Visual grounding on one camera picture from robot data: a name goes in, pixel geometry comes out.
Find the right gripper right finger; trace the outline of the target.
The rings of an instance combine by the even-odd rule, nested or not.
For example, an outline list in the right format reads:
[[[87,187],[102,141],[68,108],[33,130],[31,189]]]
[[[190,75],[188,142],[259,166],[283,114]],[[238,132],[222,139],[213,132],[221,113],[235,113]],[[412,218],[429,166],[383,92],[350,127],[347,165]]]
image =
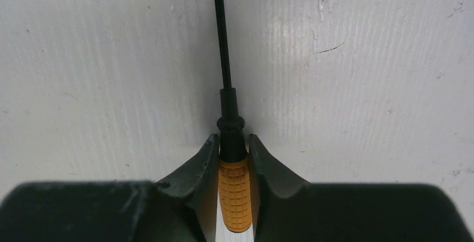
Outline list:
[[[472,241],[438,187],[311,183],[249,137],[255,241]]]

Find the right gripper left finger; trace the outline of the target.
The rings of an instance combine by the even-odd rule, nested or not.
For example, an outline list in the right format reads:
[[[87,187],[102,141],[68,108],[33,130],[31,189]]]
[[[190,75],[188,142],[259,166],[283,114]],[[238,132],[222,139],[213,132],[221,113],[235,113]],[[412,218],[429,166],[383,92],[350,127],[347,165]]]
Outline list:
[[[28,182],[1,203],[2,241],[215,241],[219,137],[157,182]]]

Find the orange handle screwdriver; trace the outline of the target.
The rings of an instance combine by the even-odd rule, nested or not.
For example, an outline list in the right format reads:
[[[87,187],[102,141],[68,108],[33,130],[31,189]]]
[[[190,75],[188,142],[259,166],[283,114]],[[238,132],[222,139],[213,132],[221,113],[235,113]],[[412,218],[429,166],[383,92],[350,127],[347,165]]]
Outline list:
[[[219,200],[223,222],[228,230],[245,232],[252,224],[248,151],[244,119],[239,115],[236,89],[232,87],[224,0],[215,1],[217,35],[223,89],[220,90]]]

